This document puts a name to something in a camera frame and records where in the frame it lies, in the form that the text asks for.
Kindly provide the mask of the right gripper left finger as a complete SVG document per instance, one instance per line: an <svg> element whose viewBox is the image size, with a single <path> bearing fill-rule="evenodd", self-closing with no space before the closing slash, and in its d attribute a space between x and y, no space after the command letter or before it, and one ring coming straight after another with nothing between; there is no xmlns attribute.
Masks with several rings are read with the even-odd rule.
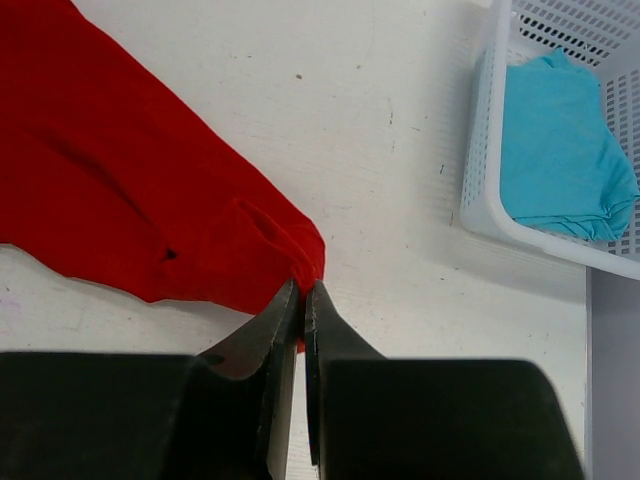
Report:
<svg viewBox="0 0 640 480"><path fill-rule="evenodd" d="M299 290L197 355L5 352L5 479L281 479Z"/></svg>

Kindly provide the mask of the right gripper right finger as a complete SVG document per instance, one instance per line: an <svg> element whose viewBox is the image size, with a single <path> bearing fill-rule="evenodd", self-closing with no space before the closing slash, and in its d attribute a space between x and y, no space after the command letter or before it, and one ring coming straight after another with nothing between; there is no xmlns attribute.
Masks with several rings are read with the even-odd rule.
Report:
<svg viewBox="0 0 640 480"><path fill-rule="evenodd" d="M337 312L305 307L311 460L323 479L569 479L573 441L555 390L519 359L396 359Z"/></svg>

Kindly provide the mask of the red t shirt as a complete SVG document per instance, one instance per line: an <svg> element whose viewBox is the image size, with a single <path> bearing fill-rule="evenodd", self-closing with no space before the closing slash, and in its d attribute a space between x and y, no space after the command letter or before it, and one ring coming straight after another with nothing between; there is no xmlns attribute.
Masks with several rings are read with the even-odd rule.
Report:
<svg viewBox="0 0 640 480"><path fill-rule="evenodd" d="M260 312L313 222L69 1L1 5L1 240L146 302Z"/></svg>

